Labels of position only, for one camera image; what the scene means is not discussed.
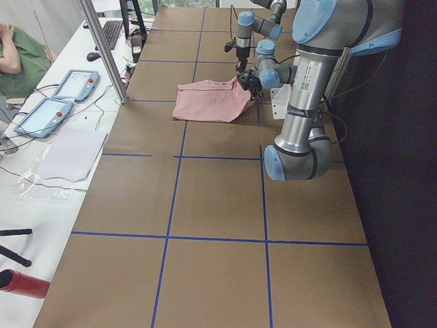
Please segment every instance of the pink cloth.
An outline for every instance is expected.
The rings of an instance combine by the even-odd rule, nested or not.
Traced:
[[[231,122],[253,104],[234,77],[228,82],[210,80],[178,85],[174,118],[187,121]]]

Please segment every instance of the black stand leg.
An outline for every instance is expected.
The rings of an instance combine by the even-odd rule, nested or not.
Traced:
[[[31,234],[32,229],[17,229],[17,230],[0,230],[0,236],[17,236],[20,234]],[[0,245],[0,254],[10,258],[11,260],[20,263],[24,267],[30,267],[32,261],[19,256],[17,253],[11,251],[10,249]]]

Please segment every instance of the label sticker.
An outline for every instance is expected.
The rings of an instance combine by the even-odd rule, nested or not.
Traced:
[[[313,92],[315,81],[319,75],[320,66],[317,64],[306,64],[299,62],[294,86],[305,92]]]

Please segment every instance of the keyboard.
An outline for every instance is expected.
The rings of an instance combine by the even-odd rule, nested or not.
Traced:
[[[103,25],[103,34],[107,39],[109,48],[111,50],[115,49],[115,45],[117,44],[117,40],[119,37],[120,29],[122,29],[123,21],[121,20],[108,20]]]

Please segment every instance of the green shirt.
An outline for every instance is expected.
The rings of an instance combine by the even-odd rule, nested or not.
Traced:
[[[26,98],[33,92],[51,64],[44,54],[45,47],[19,27],[14,27],[12,40],[20,55],[21,72],[18,74],[0,72],[0,91],[8,98]],[[0,57],[3,57],[1,42]]]

